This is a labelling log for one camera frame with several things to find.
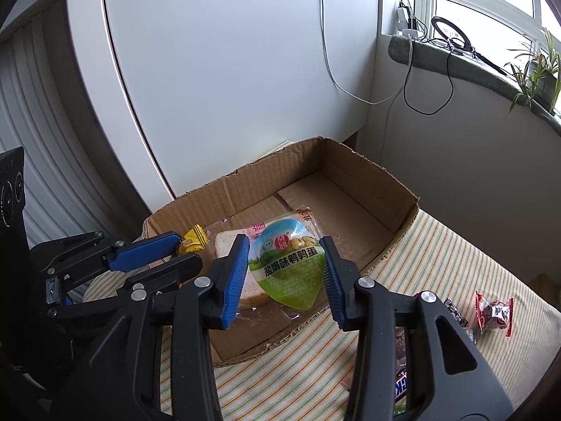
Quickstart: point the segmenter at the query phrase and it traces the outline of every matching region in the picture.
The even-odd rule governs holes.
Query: cardboard box
[[[184,235],[196,223],[209,231],[239,229],[309,207],[343,258],[366,274],[405,234],[419,211],[408,189],[385,169],[348,147],[317,137],[292,144],[189,192],[150,216],[144,236],[173,230]],[[201,252],[205,269],[212,260]],[[215,364],[264,354],[296,334],[327,308],[320,292],[310,311],[290,319],[271,300],[250,320],[210,331]]]

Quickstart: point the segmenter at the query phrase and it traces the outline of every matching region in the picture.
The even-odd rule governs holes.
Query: black speaker
[[[23,147],[0,154],[0,341],[19,362],[29,306],[31,266],[23,224]]]

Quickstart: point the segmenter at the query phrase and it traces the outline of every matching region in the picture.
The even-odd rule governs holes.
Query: yellow candy wrapper
[[[193,229],[190,229],[187,234],[183,236],[183,240],[178,245],[175,256],[204,250],[208,243],[209,241],[203,229],[199,225],[195,225]]]

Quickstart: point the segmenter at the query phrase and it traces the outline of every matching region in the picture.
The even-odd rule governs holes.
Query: white cable
[[[331,68],[329,66],[329,59],[327,58],[327,47],[325,46],[325,27],[324,27],[323,0],[320,0],[320,26],[322,28],[323,55],[325,57],[325,65],[327,66],[327,72],[329,73],[329,77],[333,81],[333,84],[335,84],[335,86],[338,89],[340,89],[340,91],[346,93],[349,96],[352,96],[353,98],[356,98],[359,101],[365,102],[366,104],[375,105],[375,104],[380,104],[381,102],[387,101],[390,98],[393,98],[394,96],[396,96],[399,92],[401,92],[403,90],[403,87],[405,87],[405,83],[407,81],[407,75],[405,76],[405,79],[403,79],[402,85],[400,85],[399,88],[395,92],[393,92],[389,97],[384,98],[382,101],[378,101],[378,102],[370,102],[370,101],[363,100],[362,98],[359,98],[358,96],[353,95],[352,93],[348,92],[343,87],[341,87],[337,83],[335,78],[333,77],[333,73],[331,72]],[[407,63],[407,68],[408,69],[411,67],[411,62],[412,61],[413,61],[413,40],[411,39],[411,36],[409,36],[409,62]]]
[[[385,123],[384,123],[384,132],[382,133],[382,144],[380,147],[380,159],[378,160],[378,164],[380,166],[383,166],[383,160],[384,160],[384,148],[385,148],[385,140],[386,140],[386,135],[388,134],[388,123],[389,123],[389,113],[392,111],[392,106],[394,104],[394,102],[396,102],[396,98],[399,96],[399,94],[395,95],[393,97],[392,102],[389,104],[389,108],[388,108],[388,112],[386,113],[386,119],[385,119]]]

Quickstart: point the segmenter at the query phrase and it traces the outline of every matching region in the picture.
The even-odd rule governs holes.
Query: bread slice
[[[233,229],[231,231],[223,231],[218,233],[215,238],[216,247],[216,257],[221,258],[227,256],[230,253],[230,249],[234,244],[234,240],[238,234],[248,235],[246,229]],[[251,271],[248,268],[246,273],[245,282],[242,288],[242,295],[239,298],[239,308],[240,309],[251,309],[252,307],[259,307],[269,300],[269,295],[263,291],[259,284],[251,275]]]

